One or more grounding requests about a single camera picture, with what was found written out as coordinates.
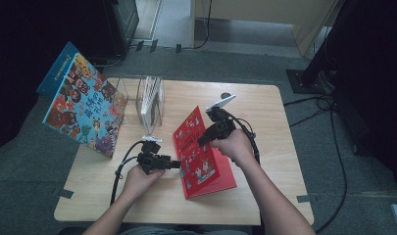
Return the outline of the light wooden furniture panel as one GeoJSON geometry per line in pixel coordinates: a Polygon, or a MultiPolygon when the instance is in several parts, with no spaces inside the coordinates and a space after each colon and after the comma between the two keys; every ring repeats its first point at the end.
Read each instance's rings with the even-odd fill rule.
{"type": "Polygon", "coordinates": [[[199,18],[290,24],[306,56],[340,0],[190,0],[192,27],[199,18]]]}

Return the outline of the white caterpillar board book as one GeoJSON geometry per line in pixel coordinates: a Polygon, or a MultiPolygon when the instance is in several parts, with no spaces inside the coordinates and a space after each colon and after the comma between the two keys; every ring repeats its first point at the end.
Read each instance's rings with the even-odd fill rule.
{"type": "Polygon", "coordinates": [[[159,76],[146,76],[139,83],[139,117],[146,133],[162,124],[162,104],[164,102],[163,80],[159,76]]]}

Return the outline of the person's grey clothing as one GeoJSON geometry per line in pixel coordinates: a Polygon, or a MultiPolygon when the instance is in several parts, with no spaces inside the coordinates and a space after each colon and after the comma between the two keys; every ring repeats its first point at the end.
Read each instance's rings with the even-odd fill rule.
{"type": "Polygon", "coordinates": [[[265,235],[259,228],[217,227],[204,225],[122,225],[116,235],[265,235]]]}

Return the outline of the person's left hand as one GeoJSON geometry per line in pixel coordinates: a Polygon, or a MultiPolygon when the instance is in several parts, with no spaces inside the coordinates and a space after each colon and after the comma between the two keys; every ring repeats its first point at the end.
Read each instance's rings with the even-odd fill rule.
{"type": "Polygon", "coordinates": [[[143,195],[154,182],[161,178],[165,171],[158,169],[146,174],[140,165],[134,166],[126,176],[121,197],[127,202],[134,202],[143,195]]]}

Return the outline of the dark blue picture book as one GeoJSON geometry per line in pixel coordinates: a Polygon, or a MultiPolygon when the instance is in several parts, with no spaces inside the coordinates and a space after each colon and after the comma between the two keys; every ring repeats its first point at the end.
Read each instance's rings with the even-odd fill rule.
{"type": "Polygon", "coordinates": [[[78,49],[69,41],[39,84],[36,90],[38,95],[48,100],[55,97],[77,52],[78,49]]]}

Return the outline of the light blue monsters picture book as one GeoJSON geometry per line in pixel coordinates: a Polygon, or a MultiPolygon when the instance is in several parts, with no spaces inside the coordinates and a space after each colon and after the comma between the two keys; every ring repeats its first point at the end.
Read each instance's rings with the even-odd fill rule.
{"type": "Polygon", "coordinates": [[[80,53],[65,72],[43,123],[111,158],[124,121],[127,94],[80,53]]]}

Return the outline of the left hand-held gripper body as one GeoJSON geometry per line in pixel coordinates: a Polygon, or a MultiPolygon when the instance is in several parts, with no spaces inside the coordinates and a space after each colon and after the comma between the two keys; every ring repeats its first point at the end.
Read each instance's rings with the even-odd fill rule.
{"type": "Polygon", "coordinates": [[[149,175],[152,170],[167,169],[168,158],[158,154],[161,146],[154,140],[143,140],[141,152],[137,156],[137,162],[142,170],[149,175]]]}

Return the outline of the dark cabinet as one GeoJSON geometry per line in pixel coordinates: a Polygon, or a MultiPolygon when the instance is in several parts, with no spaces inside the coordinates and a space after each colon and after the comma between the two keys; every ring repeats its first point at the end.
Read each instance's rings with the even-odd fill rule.
{"type": "Polygon", "coordinates": [[[135,0],[103,0],[114,51],[124,56],[139,23],[135,0]]]}

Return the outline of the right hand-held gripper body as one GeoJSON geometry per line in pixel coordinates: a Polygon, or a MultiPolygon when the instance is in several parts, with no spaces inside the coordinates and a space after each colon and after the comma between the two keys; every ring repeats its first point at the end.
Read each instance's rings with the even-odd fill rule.
{"type": "Polygon", "coordinates": [[[220,98],[219,101],[206,108],[206,114],[213,122],[207,129],[216,135],[215,139],[225,139],[229,136],[231,131],[235,129],[232,115],[223,109],[223,107],[235,97],[235,94],[231,94],[228,98],[220,98]]]}

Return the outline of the red picture book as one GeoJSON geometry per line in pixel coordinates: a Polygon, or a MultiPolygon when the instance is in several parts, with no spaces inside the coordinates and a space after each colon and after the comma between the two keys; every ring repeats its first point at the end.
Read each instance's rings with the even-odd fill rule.
{"type": "Polygon", "coordinates": [[[184,196],[190,199],[237,186],[228,158],[210,143],[199,145],[206,130],[199,107],[196,107],[173,133],[184,196]]]}

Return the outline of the black stand base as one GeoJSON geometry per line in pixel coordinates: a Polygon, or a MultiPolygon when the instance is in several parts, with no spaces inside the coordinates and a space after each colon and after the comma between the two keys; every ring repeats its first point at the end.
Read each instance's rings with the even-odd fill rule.
{"type": "Polygon", "coordinates": [[[291,89],[298,94],[331,94],[335,87],[323,76],[322,72],[310,75],[304,70],[287,70],[286,75],[291,89]]]}

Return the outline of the clear acrylic book rack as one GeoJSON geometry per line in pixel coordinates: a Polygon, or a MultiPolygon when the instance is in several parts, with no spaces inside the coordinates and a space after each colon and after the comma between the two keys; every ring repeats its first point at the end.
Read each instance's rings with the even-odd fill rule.
{"type": "MultiPolygon", "coordinates": [[[[126,98],[126,105],[124,110],[124,115],[126,117],[126,121],[131,124],[138,124],[144,128],[145,135],[147,134],[145,127],[142,123],[141,118],[139,117],[139,83],[140,80],[145,78],[146,76],[152,75],[136,75],[129,78],[124,77],[111,77],[109,81],[117,86],[117,89],[124,94],[126,98]]],[[[164,91],[164,102],[162,104],[162,122],[163,122],[163,114],[164,114],[164,103],[165,103],[165,91],[164,91]]]]}

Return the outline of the person's right hand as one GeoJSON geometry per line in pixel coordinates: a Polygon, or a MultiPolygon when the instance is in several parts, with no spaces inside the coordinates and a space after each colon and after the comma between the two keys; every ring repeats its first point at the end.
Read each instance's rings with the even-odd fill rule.
{"type": "Polygon", "coordinates": [[[218,148],[242,170],[248,170],[257,164],[251,143],[241,129],[233,130],[226,139],[214,140],[212,146],[218,148]]]}

